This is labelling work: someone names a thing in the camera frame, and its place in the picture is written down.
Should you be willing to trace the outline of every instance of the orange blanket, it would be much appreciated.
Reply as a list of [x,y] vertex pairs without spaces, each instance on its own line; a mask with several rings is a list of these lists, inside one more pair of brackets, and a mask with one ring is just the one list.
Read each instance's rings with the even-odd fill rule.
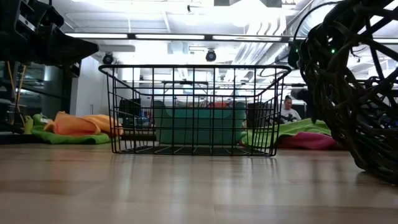
[[44,131],[53,131],[55,134],[67,136],[86,136],[99,133],[111,133],[111,127],[116,125],[116,135],[122,135],[122,126],[106,115],[89,115],[78,118],[65,112],[58,112],[55,121],[49,120]]

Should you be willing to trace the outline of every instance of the wooden floor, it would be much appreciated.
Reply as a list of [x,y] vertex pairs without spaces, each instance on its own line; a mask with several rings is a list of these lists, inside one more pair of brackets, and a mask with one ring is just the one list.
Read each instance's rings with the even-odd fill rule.
[[398,187],[348,152],[134,156],[109,146],[0,146],[0,222],[398,223]]

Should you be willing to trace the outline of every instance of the woman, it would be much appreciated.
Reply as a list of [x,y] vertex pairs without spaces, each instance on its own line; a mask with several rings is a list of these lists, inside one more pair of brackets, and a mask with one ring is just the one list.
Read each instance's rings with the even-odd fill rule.
[[284,106],[280,110],[280,119],[284,124],[301,120],[299,113],[292,109],[292,99],[290,96],[285,97]]

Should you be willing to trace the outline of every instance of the pink blanket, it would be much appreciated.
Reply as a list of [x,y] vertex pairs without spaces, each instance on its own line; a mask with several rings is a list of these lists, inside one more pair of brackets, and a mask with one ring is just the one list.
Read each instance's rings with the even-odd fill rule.
[[278,148],[317,149],[317,150],[342,150],[341,146],[330,136],[316,133],[298,133],[295,136],[279,139]]

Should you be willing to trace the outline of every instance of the dark hair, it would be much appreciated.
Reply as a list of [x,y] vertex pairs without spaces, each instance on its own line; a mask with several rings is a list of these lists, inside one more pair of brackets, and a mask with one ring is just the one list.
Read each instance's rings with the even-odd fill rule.
[[289,95],[286,95],[286,96],[285,96],[285,102],[286,102],[287,100],[292,100],[291,97],[290,97]]

